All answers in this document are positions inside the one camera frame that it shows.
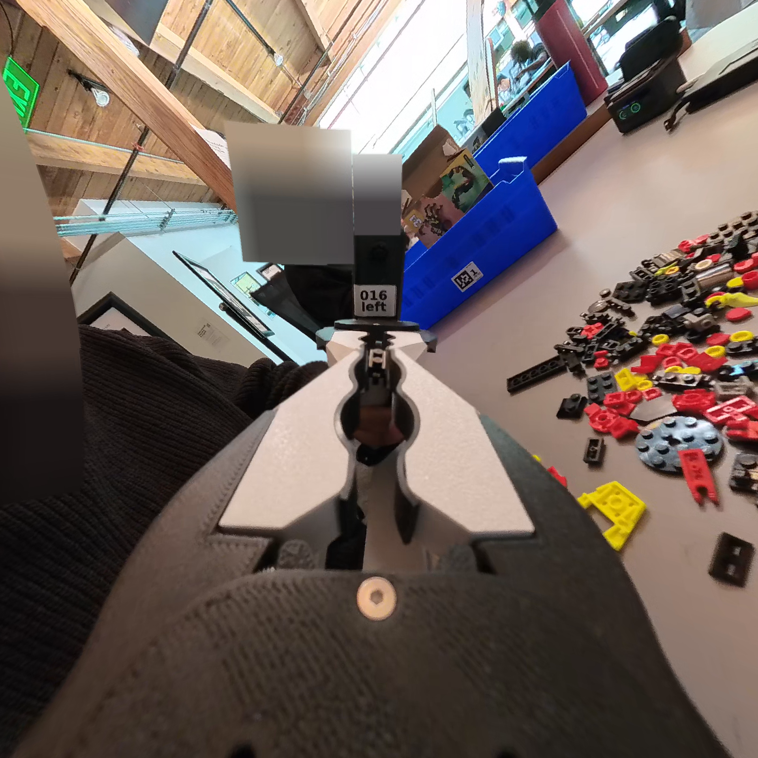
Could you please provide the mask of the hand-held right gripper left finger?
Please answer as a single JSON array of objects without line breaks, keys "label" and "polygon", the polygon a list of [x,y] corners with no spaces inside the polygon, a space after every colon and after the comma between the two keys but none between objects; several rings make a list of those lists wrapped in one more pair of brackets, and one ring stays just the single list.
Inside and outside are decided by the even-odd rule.
[{"label": "hand-held right gripper left finger", "polygon": [[358,349],[274,410],[221,515],[234,534],[339,534],[355,465],[341,412],[358,389]]}]

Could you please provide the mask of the white paper notice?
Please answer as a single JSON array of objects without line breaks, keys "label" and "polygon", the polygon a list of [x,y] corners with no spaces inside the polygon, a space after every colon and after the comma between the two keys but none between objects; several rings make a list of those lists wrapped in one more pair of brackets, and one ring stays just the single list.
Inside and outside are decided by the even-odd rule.
[{"label": "white paper notice", "polygon": [[195,128],[197,134],[204,139],[208,146],[213,150],[213,153],[229,168],[231,169],[231,159],[228,149],[227,140],[223,134],[213,129],[199,129]]}]

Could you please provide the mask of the blue plastic bin white label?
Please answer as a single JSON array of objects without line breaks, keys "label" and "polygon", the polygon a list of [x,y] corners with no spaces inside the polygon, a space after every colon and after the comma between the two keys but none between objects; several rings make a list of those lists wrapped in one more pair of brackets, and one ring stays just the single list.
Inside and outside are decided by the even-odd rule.
[{"label": "blue plastic bin white label", "polygon": [[525,156],[502,158],[494,187],[439,241],[405,255],[401,316],[434,326],[557,231]]}]

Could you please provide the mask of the brown cardboard box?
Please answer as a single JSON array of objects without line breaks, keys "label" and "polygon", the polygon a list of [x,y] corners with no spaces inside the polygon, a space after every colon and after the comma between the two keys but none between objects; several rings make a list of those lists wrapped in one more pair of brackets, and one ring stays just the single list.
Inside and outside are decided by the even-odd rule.
[{"label": "brown cardboard box", "polygon": [[432,128],[412,154],[403,161],[402,188],[413,199],[428,195],[447,172],[462,147],[441,125]]}]

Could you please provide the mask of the person's left forearm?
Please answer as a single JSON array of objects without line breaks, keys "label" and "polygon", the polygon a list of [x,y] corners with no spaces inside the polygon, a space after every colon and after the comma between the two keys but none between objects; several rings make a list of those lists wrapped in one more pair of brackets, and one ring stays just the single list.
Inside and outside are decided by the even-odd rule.
[{"label": "person's left forearm", "polygon": [[269,358],[261,358],[243,372],[241,383],[233,393],[233,403],[256,420],[294,396],[327,369],[327,362],[322,361],[306,365],[285,361],[275,365]]}]

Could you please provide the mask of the wooden ceiling beam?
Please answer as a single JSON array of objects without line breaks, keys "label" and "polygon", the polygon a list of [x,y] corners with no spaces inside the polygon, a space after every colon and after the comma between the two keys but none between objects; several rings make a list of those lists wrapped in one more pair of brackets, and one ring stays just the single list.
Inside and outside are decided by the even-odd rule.
[{"label": "wooden ceiling beam", "polygon": [[198,133],[197,119],[127,51],[81,1],[19,1],[149,128],[223,203],[237,210],[231,170]]}]

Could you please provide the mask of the dark grey laptop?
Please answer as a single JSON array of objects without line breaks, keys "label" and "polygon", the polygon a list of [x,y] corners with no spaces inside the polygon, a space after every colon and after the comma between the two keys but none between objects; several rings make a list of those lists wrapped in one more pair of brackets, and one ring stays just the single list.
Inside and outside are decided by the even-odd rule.
[{"label": "dark grey laptop", "polygon": [[667,133],[677,128],[681,112],[694,114],[757,80],[757,40],[715,63],[704,74],[680,87],[680,97],[664,121]]}]

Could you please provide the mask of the green printed cardboard box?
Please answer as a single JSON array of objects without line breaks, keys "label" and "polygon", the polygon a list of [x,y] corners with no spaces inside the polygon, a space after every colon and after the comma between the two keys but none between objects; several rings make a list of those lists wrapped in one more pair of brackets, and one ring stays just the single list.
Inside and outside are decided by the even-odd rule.
[{"label": "green printed cardboard box", "polygon": [[451,157],[441,174],[441,195],[463,214],[476,206],[492,187],[490,178],[467,148]]}]

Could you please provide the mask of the yellow lego wedge plate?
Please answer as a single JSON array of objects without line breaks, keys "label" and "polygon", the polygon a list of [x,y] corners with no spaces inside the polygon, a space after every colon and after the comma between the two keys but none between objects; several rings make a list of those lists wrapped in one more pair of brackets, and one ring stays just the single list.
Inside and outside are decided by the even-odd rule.
[{"label": "yellow lego wedge plate", "polygon": [[610,523],[603,536],[616,552],[623,550],[647,511],[647,504],[617,480],[583,493],[578,503],[585,510],[594,508]]}]

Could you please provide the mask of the pile of mixed lego pieces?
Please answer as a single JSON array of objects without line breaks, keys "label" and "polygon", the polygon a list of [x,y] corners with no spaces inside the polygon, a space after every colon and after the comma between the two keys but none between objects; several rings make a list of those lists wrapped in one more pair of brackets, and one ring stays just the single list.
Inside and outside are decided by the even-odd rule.
[{"label": "pile of mixed lego pieces", "polygon": [[553,355],[584,388],[556,417],[589,423],[586,466],[607,437],[633,439],[643,465],[718,506],[712,467],[734,443],[728,486],[756,496],[756,239],[745,212],[643,259],[565,331]]}]

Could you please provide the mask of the green illuminated sign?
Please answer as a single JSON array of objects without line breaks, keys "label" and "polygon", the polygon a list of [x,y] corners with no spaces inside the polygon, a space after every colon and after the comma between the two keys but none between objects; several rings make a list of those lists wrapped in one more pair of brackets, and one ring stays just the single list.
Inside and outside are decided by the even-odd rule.
[{"label": "green illuminated sign", "polygon": [[10,55],[2,71],[5,86],[13,101],[22,128],[28,128],[39,96],[40,85]]}]

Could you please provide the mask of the black box with green lights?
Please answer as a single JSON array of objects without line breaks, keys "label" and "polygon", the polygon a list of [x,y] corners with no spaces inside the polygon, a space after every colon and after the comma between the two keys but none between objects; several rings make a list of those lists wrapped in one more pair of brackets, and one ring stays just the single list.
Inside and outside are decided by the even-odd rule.
[{"label": "black box with green lights", "polygon": [[611,121],[621,135],[643,127],[674,107],[686,81],[677,56],[656,62],[608,91],[604,103]]}]

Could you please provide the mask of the long black lego plate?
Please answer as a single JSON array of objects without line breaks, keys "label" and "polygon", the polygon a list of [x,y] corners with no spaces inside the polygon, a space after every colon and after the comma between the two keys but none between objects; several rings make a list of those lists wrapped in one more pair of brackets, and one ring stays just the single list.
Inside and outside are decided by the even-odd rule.
[{"label": "long black lego plate", "polygon": [[517,394],[543,381],[549,380],[567,371],[564,359],[558,355],[522,370],[507,379],[507,392]]}]

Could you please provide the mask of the person's left hand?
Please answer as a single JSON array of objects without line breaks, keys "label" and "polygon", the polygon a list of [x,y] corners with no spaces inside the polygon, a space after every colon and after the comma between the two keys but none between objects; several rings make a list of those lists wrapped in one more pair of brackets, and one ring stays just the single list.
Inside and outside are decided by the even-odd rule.
[{"label": "person's left hand", "polygon": [[353,438],[358,443],[374,449],[393,447],[404,441],[402,431],[394,422],[392,407],[378,405],[360,407],[358,426]]}]

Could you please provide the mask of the maroon pillar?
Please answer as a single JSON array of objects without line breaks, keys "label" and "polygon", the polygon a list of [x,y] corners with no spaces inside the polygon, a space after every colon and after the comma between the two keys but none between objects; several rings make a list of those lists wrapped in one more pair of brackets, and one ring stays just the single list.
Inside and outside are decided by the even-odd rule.
[{"label": "maroon pillar", "polygon": [[586,106],[601,98],[608,88],[590,43],[566,1],[536,1],[535,28],[557,68],[569,64]]}]

